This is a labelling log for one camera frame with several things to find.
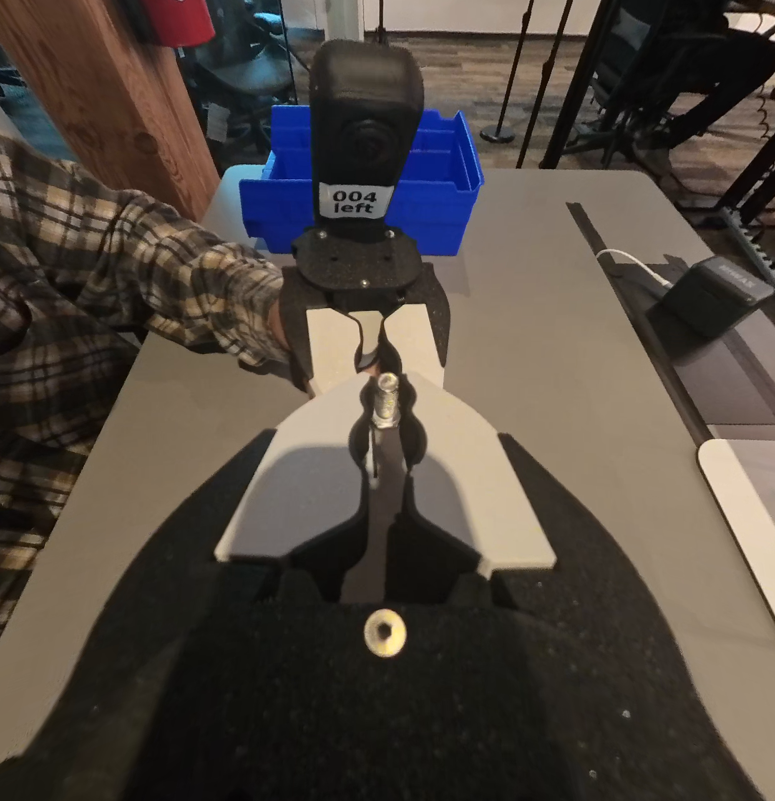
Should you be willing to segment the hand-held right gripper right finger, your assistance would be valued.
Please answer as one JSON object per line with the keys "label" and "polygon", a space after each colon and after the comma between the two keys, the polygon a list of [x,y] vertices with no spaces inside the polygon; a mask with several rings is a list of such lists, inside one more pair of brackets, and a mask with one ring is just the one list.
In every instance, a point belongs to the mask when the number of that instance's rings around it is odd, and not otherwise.
{"label": "hand-held right gripper right finger", "polygon": [[496,571],[552,569],[553,546],[499,433],[460,398],[414,371],[402,376],[400,438],[422,524]]}

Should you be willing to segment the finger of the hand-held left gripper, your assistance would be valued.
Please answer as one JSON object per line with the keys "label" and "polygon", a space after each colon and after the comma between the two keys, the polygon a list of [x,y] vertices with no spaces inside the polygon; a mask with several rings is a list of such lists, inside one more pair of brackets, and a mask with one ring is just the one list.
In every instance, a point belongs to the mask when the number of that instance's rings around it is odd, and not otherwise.
{"label": "finger of the hand-held left gripper", "polygon": [[361,393],[365,374],[357,370],[362,346],[360,323],[332,308],[306,311],[312,377],[307,379],[311,397],[334,393],[340,387],[349,394]]}
{"label": "finger of the hand-held left gripper", "polygon": [[436,387],[443,386],[444,366],[425,305],[403,305],[382,321],[382,334],[400,374],[415,373]]}

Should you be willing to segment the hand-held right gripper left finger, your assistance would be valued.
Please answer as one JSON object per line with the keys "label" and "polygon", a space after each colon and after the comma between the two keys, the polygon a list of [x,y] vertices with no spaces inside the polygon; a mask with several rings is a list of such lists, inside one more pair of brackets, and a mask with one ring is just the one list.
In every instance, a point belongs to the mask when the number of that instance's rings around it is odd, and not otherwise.
{"label": "hand-held right gripper left finger", "polygon": [[214,549],[218,562],[282,560],[362,516],[368,480],[352,435],[371,379],[354,375],[275,429]]}

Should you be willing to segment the silver bolt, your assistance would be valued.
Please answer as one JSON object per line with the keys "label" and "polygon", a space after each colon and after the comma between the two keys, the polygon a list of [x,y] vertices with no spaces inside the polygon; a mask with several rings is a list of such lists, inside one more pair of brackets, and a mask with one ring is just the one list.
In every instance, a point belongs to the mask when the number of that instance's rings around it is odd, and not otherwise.
{"label": "silver bolt", "polygon": [[382,373],[375,378],[372,426],[377,431],[398,428],[401,418],[400,377]]}

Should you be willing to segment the blue plastic bin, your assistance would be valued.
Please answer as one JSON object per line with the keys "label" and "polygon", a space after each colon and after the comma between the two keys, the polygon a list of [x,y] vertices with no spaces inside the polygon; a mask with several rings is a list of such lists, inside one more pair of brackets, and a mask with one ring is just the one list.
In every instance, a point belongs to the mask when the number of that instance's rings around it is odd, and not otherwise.
{"label": "blue plastic bin", "polygon": [[[417,243],[422,255],[457,255],[482,186],[480,158],[463,113],[422,114],[386,223]],[[239,181],[242,223],[272,253],[289,253],[313,224],[310,109],[277,106],[272,152],[262,175]]]}

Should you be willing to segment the person's left forearm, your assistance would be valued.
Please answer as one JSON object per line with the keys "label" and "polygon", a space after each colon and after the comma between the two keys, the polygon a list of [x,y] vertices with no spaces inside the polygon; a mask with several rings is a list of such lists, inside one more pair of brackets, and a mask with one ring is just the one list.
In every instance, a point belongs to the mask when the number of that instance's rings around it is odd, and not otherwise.
{"label": "person's left forearm", "polygon": [[110,189],[0,132],[0,259],[110,327],[213,344],[257,368],[283,362],[266,317],[282,272],[142,191]]}

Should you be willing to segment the person's left hand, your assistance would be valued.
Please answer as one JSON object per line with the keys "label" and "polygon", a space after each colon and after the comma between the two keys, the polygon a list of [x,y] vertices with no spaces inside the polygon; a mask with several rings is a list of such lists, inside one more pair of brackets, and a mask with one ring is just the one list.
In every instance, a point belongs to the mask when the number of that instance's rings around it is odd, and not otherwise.
{"label": "person's left hand", "polygon": [[266,317],[266,323],[269,335],[273,339],[275,346],[279,349],[280,360],[288,362],[292,353],[282,326],[279,300],[275,300],[270,306]]}

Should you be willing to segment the grey mesh office chair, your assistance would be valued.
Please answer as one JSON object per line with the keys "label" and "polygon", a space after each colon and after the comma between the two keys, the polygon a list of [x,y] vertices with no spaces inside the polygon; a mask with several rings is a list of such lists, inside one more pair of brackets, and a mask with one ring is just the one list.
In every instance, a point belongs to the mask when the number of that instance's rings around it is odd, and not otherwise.
{"label": "grey mesh office chair", "polygon": [[296,102],[294,55],[287,40],[282,2],[208,1],[213,38],[186,49],[186,82],[216,155],[231,158],[271,150],[272,109]]}

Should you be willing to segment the black microphone stand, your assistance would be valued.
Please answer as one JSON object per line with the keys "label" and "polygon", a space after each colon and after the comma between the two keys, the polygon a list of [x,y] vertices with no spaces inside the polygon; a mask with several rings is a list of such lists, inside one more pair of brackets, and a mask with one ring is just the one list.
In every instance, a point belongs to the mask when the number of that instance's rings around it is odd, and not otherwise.
{"label": "black microphone stand", "polygon": [[480,133],[481,139],[490,144],[509,144],[512,143],[513,139],[515,138],[515,134],[510,128],[508,128],[506,131],[504,130],[504,120],[507,114],[511,95],[513,93],[513,85],[515,82],[516,73],[518,71],[517,69],[521,60],[522,49],[528,34],[528,27],[531,21],[531,17],[533,15],[535,2],[536,1],[528,2],[528,5],[522,16],[521,31],[516,42],[516,49],[513,56],[513,62],[508,75],[508,80],[506,83],[505,92],[503,95],[503,102],[501,105],[500,113],[498,115],[498,119],[495,125],[483,128]]}

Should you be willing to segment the red fire extinguisher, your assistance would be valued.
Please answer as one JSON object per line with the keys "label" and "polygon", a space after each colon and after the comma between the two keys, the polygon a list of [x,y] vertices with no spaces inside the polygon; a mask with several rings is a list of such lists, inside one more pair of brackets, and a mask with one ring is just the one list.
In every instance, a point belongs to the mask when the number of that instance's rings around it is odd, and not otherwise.
{"label": "red fire extinguisher", "polygon": [[179,48],[209,43],[215,28],[206,1],[140,1],[152,44]]}

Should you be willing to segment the black stand pole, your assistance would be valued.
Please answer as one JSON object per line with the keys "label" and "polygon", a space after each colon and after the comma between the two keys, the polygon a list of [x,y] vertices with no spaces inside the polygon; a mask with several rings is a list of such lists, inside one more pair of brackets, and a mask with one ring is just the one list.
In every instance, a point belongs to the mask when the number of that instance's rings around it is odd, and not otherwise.
{"label": "black stand pole", "polygon": [[572,131],[573,124],[576,122],[576,117],[579,114],[601,56],[604,41],[616,18],[619,4],[619,1],[600,1],[597,7],[596,16],[585,39],[573,78],[564,96],[556,123],[553,126],[549,145],[539,163],[539,169],[541,170],[556,169],[560,163],[566,143],[569,140],[569,134]]}

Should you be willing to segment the person's plaid shirt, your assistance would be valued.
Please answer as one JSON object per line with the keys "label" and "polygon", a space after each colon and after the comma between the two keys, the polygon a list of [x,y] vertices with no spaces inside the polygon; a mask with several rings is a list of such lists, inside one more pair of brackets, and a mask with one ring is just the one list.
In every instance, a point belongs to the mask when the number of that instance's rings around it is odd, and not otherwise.
{"label": "person's plaid shirt", "polygon": [[0,637],[138,350],[0,355]]}

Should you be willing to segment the black office chair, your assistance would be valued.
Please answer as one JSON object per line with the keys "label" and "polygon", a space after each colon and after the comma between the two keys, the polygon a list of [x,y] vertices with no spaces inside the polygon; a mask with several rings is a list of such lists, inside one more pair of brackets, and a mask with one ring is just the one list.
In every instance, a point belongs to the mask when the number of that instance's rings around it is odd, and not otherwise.
{"label": "black office chair", "polygon": [[664,69],[649,60],[668,9],[666,1],[619,2],[590,87],[600,114],[593,128],[601,169],[629,148],[635,127],[664,114],[670,94]]}

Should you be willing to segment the grey charger box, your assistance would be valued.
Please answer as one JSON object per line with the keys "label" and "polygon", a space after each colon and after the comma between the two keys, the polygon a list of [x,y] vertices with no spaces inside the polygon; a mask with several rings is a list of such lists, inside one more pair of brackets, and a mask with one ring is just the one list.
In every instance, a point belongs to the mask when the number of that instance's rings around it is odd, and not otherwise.
{"label": "grey charger box", "polygon": [[774,295],[766,281],[721,255],[689,267],[665,288],[654,308],[714,340],[760,310]]}

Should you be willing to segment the brown wooden post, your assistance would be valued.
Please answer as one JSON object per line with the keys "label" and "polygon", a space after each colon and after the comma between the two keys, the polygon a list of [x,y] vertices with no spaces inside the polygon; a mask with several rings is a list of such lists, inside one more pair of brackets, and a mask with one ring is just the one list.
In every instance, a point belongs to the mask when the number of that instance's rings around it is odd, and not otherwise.
{"label": "brown wooden post", "polygon": [[116,2],[0,1],[0,45],[92,175],[202,219],[220,177],[176,58]]}

